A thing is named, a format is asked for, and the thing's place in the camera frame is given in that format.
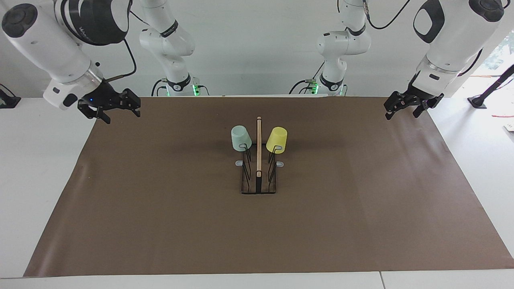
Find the brown mat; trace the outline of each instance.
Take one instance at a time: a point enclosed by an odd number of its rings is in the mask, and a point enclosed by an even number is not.
[[[146,98],[97,122],[25,276],[513,268],[428,114],[382,98]],[[230,130],[288,129],[276,195]]]

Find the black stand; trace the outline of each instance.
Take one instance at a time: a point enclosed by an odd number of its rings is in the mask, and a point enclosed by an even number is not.
[[[514,65],[512,65],[506,72],[504,72],[495,83],[493,83],[482,95],[477,97],[468,98],[469,103],[476,109],[486,109],[487,107],[484,105],[484,101],[486,98],[491,95],[494,91],[502,85],[510,76],[514,74]]]
[[[13,109],[20,102],[21,97],[10,97],[0,89],[0,99],[5,103],[0,104],[0,109]]]

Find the wooden handle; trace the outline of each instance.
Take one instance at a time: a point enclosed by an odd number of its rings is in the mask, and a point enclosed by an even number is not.
[[[262,117],[257,118],[257,177],[262,176]]]

